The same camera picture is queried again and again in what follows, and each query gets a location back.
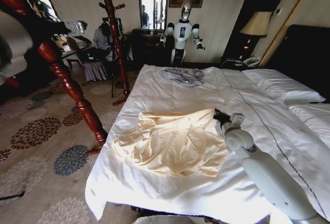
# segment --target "red wooden pole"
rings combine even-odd
[[[21,16],[32,16],[34,11],[27,0],[0,0],[7,5],[13,12]],[[107,138],[107,132],[102,128],[100,119],[91,107],[91,104],[84,98],[84,93],[79,84],[71,77],[67,67],[64,66],[60,51],[51,39],[46,39],[38,48],[40,55],[51,64],[55,75],[63,83],[65,91],[76,101],[76,106],[84,117],[89,128],[94,132],[96,140],[103,146]]]
[[[127,82],[126,71],[125,71],[124,64],[123,64],[122,51],[120,48],[120,41],[118,38],[117,29],[116,29],[117,23],[115,22],[115,15],[114,15],[115,8],[113,7],[112,0],[104,0],[104,3],[105,3],[105,9],[106,9],[108,17],[109,17],[110,29],[112,32],[112,37],[113,37],[113,41],[114,41],[114,45],[115,45],[115,53],[118,58],[118,64],[119,64],[119,69],[120,69],[120,79],[123,83],[123,93],[125,96],[125,98],[123,100],[112,103],[114,106],[116,106],[118,104],[125,102],[126,99],[128,98],[129,85]]]

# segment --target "headboard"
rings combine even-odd
[[[330,100],[330,28],[292,25],[266,68],[301,82]]]

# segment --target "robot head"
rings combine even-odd
[[[182,20],[187,20],[191,11],[191,2],[189,0],[184,0],[181,6],[181,18]]]

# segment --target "pillow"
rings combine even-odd
[[[330,104],[294,105],[289,109],[330,148]]]
[[[286,105],[325,101],[318,92],[276,70],[254,69],[243,73],[268,95]]]

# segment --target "patterned carpet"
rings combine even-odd
[[[73,76],[109,131],[122,107],[112,102],[122,90],[115,88],[111,98],[110,80],[86,83],[78,65]],[[130,87],[136,76],[129,73]],[[1,223],[96,223],[84,197],[97,157],[86,151],[96,141],[59,80],[2,104],[0,114],[0,197],[25,191],[22,198],[0,201]],[[99,223],[131,224],[138,215],[130,206],[108,203]]]

